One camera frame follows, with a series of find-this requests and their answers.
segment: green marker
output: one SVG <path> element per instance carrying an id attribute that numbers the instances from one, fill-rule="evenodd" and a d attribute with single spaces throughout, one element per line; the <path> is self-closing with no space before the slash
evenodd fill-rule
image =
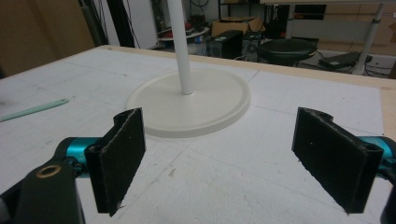
<path id="1" fill-rule="evenodd" d="M 0 122 L 5 121 L 5 120 L 9 120 L 9 119 L 19 118 L 19 117 L 22 117 L 22 116 L 25 116 L 25 115 L 34 114 L 36 112 L 40 112 L 40 111 L 43 111 L 43 110 L 46 110 L 46 109 L 51 109 L 51 108 L 53 108 L 55 106 L 58 106 L 58 105 L 64 105 L 67 102 L 69 102 L 69 100 L 62 99 L 62 100 L 50 102 L 50 103 L 47 103 L 47 104 L 44 104 L 44 105 L 38 105 L 38 106 L 35 106 L 35 107 L 32 107 L 32 108 L 29 108 L 29 109 L 22 110 L 20 112 L 14 113 L 14 114 L 5 115 L 3 117 L 0 117 Z"/>

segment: black chair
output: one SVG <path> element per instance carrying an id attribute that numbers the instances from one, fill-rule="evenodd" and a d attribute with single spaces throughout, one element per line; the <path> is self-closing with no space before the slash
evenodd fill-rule
<path id="1" fill-rule="evenodd" d="M 299 61 L 311 58 L 317 48 L 302 39 L 276 39 L 259 45 L 257 55 L 271 64 L 294 66 Z"/>

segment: cardboard box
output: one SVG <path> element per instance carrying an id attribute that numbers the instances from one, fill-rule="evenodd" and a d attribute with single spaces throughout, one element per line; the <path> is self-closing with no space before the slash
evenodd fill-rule
<path id="1" fill-rule="evenodd" d="M 6 77 L 93 48 L 78 1 L 0 1 L 0 70 Z"/>
<path id="2" fill-rule="evenodd" d="M 264 31 L 262 20 L 259 17 L 226 17 L 212 24 L 212 36 L 228 30 Z"/>
<path id="3" fill-rule="evenodd" d="M 328 21 L 371 21 L 378 4 L 351 4 L 351 5 L 327 5 L 324 20 Z M 396 55 L 396 4 L 385 4 L 384 14 L 375 33 L 373 45 L 370 53 L 383 55 Z M 361 51 L 363 43 L 356 42 L 337 42 L 319 40 L 318 48 L 336 51 Z"/>

